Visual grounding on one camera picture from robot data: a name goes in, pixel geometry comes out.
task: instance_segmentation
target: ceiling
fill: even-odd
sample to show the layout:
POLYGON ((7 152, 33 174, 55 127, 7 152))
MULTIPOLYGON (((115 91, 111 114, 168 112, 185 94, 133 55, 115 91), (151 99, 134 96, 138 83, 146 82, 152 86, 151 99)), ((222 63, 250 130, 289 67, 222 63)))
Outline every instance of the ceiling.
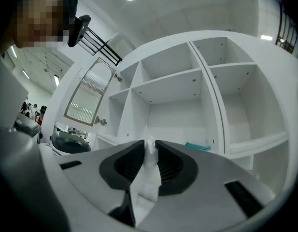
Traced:
POLYGON ((14 46, 17 53, 16 64, 30 77, 30 80, 49 93, 56 89, 54 75, 61 80, 73 62, 55 49, 49 48, 23 48, 14 46))
POLYGON ((92 1, 118 25, 125 27, 126 32, 137 34, 142 43, 176 33, 207 29, 256 36, 258 25, 257 0, 92 1))

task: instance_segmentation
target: black strip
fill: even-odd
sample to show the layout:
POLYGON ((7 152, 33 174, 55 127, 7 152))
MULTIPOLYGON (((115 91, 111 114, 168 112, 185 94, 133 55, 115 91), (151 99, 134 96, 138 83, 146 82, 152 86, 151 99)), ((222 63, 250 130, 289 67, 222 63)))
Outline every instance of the black strip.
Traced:
POLYGON ((66 162, 66 163, 62 163, 60 164, 60 167, 62 170, 64 169, 68 169, 68 168, 72 168, 78 165, 81 165, 82 163, 78 160, 74 160, 74 161, 70 161, 70 162, 66 162))
POLYGON ((278 40, 280 38, 280 33, 281 33, 281 27, 282 27, 282 16, 283 16, 283 12, 282 12, 282 3, 280 2, 280 24, 279 24, 279 31, 278 31, 278 37, 276 38, 276 42, 275 44, 278 44, 278 40))
POLYGON ((61 156, 62 154, 57 152, 55 149, 52 149, 53 152, 56 152, 59 156, 61 156))
POLYGON ((229 182, 225 184, 225 187, 248 218, 263 208, 239 181, 229 182))

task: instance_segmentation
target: black slot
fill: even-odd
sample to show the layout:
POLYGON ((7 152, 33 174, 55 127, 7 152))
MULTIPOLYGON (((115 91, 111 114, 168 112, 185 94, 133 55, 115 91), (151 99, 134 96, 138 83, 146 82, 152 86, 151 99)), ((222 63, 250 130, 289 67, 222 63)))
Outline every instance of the black slot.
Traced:
POLYGON ((225 187, 248 218, 263 208, 239 181, 229 182, 225 184, 225 187))
POLYGON ((72 167, 78 166, 80 164, 82 164, 80 161, 74 160, 74 161, 62 163, 62 164, 60 164, 60 167, 61 167, 61 169, 64 170, 64 169, 68 169, 68 168, 72 168, 72 167))

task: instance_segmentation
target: shelf board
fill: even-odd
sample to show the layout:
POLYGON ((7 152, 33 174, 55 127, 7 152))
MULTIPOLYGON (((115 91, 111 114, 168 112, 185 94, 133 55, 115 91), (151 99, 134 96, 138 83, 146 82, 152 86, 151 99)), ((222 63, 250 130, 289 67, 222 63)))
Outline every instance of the shelf board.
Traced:
POLYGON ((222 95, 240 93, 255 70, 253 62, 220 64, 210 68, 222 95))
POLYGON ((248 65, 256 65, 255 62, 242 62, 242 63, 227 63, 227 64, 216 64, 209 66, 210 69, 220 68, 220 67, 231 67, 231 66, 248 66, 248 65))
POLYGON ((119 103, 121 103, 122 105, 125 105, 125 102, 126 102, 126 98, 128 96, 128 91, 129 91, 129 88, 127 89, 124 89, 116 94, 113 94, 111 96, 109 96, 110 99, 113 99, 115 101, 118 101, 119 103))
POLYGON ((265 150, 272 149, 288 140, 287 133, 280 132, 274 135, 265 136, 258 139, 249 140, 242 143, 230 144, 229 159, 242 158, 254 154, 258 154, 265 150))
POLYGON ((149 104, 160 104, 199 99, 200 84, 201 69, 193 69, 146 82, 133 90, 149 104))
POLYGON ((106 135, 106 134, 96 134, 97 138, 103 140, 104 142, 111 144, 113 146, 118 145, 118 139, 115 136, 111 136, 111 135, 106 135))

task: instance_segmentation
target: cabinet door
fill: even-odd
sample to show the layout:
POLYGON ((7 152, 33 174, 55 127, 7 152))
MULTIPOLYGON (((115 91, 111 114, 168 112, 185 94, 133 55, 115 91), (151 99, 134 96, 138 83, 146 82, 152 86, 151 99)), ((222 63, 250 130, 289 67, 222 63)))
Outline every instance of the cabinet door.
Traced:
POLYGON ((115 73, 115 67, 103 58, 98 58, 84 73, 64 113, 64 117, 73 121, 73 126, 97 132, 100 125, 97 116, 103 119, 103 113, 99 110, 110 83, 117 81, 115 73))

